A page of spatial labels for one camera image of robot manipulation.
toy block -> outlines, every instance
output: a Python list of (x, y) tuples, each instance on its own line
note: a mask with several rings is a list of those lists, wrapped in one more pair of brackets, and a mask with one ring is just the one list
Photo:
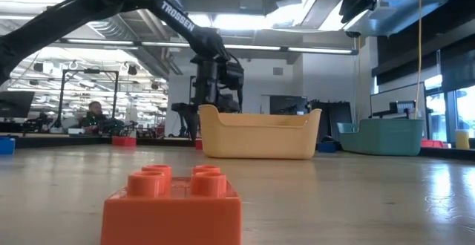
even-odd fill
[(240, 245), (241, 200), (215, 166), (143, 166), (104, 203), (101, 245)]

